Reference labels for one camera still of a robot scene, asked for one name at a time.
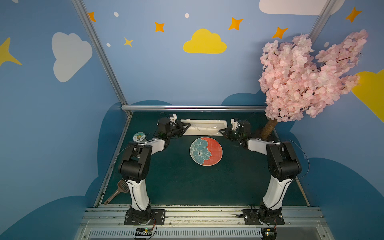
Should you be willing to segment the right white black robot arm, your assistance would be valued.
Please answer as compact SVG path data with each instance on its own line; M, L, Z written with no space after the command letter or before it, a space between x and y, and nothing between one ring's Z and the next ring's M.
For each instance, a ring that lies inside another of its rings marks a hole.
M282 205L290 184L302 172L301 163L290 142L270 142L251 138L239 129L225 128L219 133L230 141L237 141L251 152L267 156L271 178L258 210L259 220L274 220L282 215Z

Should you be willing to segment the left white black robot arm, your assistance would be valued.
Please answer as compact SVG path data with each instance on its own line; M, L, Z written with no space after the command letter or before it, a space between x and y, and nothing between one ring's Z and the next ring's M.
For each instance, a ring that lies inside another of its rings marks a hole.
M119 173L131 194L132 203L127 212L128 218L133 218L136 222L149 221L152 210L146 189L146 177L151 157L165 150L171 138L182 137L190 126L190 123L182 123L181 120L172 122L169 118L162 118L158 122L158 133L154 138L143 143L130 142L123 150Z

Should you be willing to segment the white plastic wrap dispenser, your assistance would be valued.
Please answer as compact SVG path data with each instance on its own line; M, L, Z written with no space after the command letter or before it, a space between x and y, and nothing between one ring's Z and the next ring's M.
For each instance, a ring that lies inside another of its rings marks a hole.
M191 124L184 133L186 136L222 136L219 130L228 127L225 120L181 120L182 123Z

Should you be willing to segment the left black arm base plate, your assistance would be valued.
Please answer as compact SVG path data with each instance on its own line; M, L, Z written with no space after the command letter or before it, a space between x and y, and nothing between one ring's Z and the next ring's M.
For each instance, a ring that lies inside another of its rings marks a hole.
M139 211L130 208L126 212L124 225L125 226L149 226L149 225L164 225L166 217L166 210L164 209L147 209Z

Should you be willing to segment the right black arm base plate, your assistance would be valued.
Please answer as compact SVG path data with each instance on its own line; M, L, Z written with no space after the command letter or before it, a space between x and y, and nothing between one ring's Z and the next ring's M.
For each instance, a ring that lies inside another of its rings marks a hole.
M284 225L282 208L277 210L243 209L246 225Z

